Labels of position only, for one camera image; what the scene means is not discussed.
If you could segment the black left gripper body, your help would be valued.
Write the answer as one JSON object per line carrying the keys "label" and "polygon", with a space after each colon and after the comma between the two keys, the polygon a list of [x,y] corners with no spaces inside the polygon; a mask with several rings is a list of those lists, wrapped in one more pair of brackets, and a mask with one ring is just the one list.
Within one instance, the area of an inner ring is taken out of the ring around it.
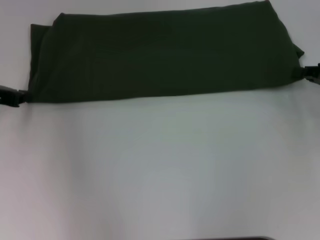
{"label": "black left gripper body", "polygon": [[20,92],[6,86],[0,86],[0,104],[18,108],[20,105]]}

